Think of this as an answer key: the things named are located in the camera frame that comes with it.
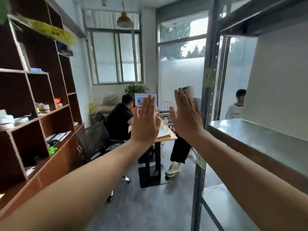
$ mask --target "person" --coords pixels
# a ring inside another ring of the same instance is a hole
[[[175,100],[177,111],[171,107],[170,114],[176,131],[211,166],[261,230],[307,230],[306,194],[204,130],[196,99],[192,102],[179,89]],[[2,219],[0,230],[83,230],[100,202],[107,200],[129,167],[155,142],[160,119],[154,112],[155,98],[149,95],[140,113],[138,106],[134,110],[130,140],[44,188]]]
[[[133,124],[133,113],[131,109],[134,105],[134,98],[130,94],[122,96],[122,103],[110,112],[106,120],[106,129],[111,140],[128,140],[130,135],[128,127]]]
[[[246,89],[239,89],[236,92],[237,102],[230,105],[226,114],[227,119],[241,118],[246,96]]]
[[[185,91],[186,96],[188,99],[193,99],[194,97],[194,90],[192,86],[186,86],[183,87],[182,90]],[[198,107],[200,108],[200,99],[197,99],[198,101]],[[167,177],[173,177],[176,173],[181,172],[181,164],[185,164],[185,160],[188,157],[188,154],[190,152],[191,146],[189,143],[187,143],[183,138],[181,138],[178,134],[175,134],[177,136],[177,140],[174,141],[170,161],[171,166],[169,169],[165,172],[165,175]]]

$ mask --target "beige sneaker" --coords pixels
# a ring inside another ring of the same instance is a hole
[[[178,172],[181,172],[181,167],[179,166],[179,163],[177,162],[172,162],[170,168],[165,172],[166,175],[172,175]]]

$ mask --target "green plant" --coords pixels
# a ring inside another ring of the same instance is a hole
[[[124,89],[125,93],[131,94],[134,97],[135,93],[147,93],[149,91],[147,86],[141,84],[130,84]]]

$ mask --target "black shirt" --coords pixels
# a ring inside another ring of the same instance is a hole
[[[111,140],[128,140],[127,123],[134,115],[123,103],[118,104],[108,115],[106,120],[106,129]]]

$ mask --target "black pants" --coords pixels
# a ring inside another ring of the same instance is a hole
[[[185,164],[185,160],[190,152],[191,146],[179,135],[176,136],[177,140],[174,141],[170,160]]]

